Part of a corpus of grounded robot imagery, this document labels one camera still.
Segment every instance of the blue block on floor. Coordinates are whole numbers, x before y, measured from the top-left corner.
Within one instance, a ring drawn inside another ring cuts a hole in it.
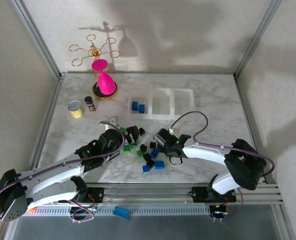
[[[138,111],[138,102],[137,101],[132,102],[131,109],[133,111]]]
[[[120,216],[120,217],[122,217],[124,219],[128,219],[129,215],[130,215],[130,211],[126,210],[126,209],[123,209],[123,208],[121,208],[119,206],[116,206],[114,208],[113,215]]]
[[[164,169],[164,162],[163,161],[155,161],[156,169]]]
[[[158,151],[157,151],[157,149],[156,148],[154,148],[153,150],[152,150],[152,152],[150,153],[150,156],[153,158],[153,159],[156,159],[157,158],[157,156],[158,156]]]
[[[142,167],[142,170],[143,170],[144,173],[148,172],[148,171],[150,171],[150,167],[148,165],[145,165],[145,166]]]
[[[139,113],[144,114],[144,104],[139,104]]]

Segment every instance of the small jar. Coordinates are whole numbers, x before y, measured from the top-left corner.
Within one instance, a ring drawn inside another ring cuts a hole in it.
[[[90,97],[90,96],[86,96],[86,97],[84,98],[84,101],[86,102],[86,104],[87,104],[87,106],[88,106],[90,112],[95,112],[95,111],[96,111],[96,107],[95,107],[94,104],[93,104],[92,97]]]

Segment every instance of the white wall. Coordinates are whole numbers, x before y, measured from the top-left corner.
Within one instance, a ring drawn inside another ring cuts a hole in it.
[[[54,86],[11,2],[0,0],[0,178],[12,168],[28,169]]]
[[[71,61],[87,55],[70,52],[96,34],[101,47],[113,31],[113,50],[121,57],[109,71],[148,73],[233,73],[250,44],[271,0],[24,0],[58,67],[91,71],[93,59],[75,68]],[[104,57],[111,63],[106,54]]]
[[[296,234],[296,0],[282,2],[239,83]]]

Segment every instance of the marble table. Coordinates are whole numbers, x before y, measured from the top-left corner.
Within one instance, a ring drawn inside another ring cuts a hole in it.
[[[251,143],[242,105],[232,75],[205,74],[112,74],[119,86],[119,92],[111,100],[98,100],[92,94],[93,74],[68,73],[57,99],[51,125],[44,144],[39,167],[58,161],[76,149],[98,139],[105,131],[99,122],[111,116],[119,117],[121,127],[137,125],[146,134],[140,144],[149,146],[153,135],[160,128],[168,128],[169,120],[128,120],[127,105],[129,91],[133,88],[182,88],[193,89],[196,110],[204,112],[209,118],[208,128],[198,139],[206,143],[229,146],[237,138]],[[84,102],[92,96],[97,108],[95,113],[88,111]],[[85,114],[73,118],[67,109],[72,100],[81,101]],[[176,126],[181,134],[192,135],[205,124],[205,120],[195,115],[194,121],[182,120]],[[203,159],[183,159],[181,165],[171,165],[164,154],[158,160],[165,162],[163,170],[151,169],[143,172],[144,159],[138,158],[136,151],[122,152],[115,159],[105,162],[102,167],[87,172],[83,177],[86,183],[208,183],[214,174],[227,169],[214,162]]]

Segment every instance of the green block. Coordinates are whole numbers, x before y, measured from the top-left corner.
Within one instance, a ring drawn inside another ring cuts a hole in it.
[[[120,131],[122,131],[123,134],[127,134],[127,129],[125,129],[124,127],[121,127]]]
[[[123,151],[125,153],[129,153],[130,152],[130,146],[123,146]]]
[[[144,155],[144,151],[143,151],[143,150],[139,150],[139,151],[137,151],[137,156],[138,156],[139,158],[142,158],[143,155]]]
[[[134,141],[134,143],[132,143],[132,144],[130,144],[132,147],[134,147],[134,148],[136,148],[136,147],[138,147],[138,143],[137,143],[137,141]]]

